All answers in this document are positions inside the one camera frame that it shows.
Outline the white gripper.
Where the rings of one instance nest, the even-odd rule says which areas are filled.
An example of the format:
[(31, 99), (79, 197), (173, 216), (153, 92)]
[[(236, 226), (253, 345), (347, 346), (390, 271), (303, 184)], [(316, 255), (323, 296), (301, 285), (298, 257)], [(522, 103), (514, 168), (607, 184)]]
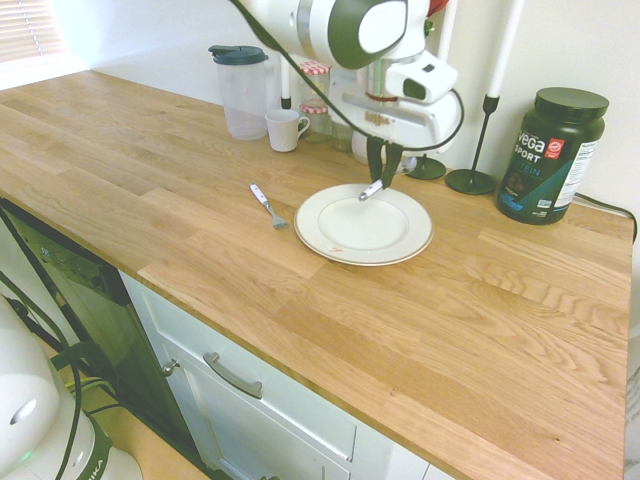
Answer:
[(396, 175), (402, 159), (401, 145), (433, 146), (441, 141), (440, 121), (429, 107), (418, 107), (405, 101), (387, 104), (348, 92), (341, 94), (341, 106), (347, 117), (364, 132), (394, 142), (385, 144), (383, 170), (384, 141), (375, 136), (368, 136), (366, 141), (371, 181), (376, 182), (382, 176), (384, 188), (391, 185)]

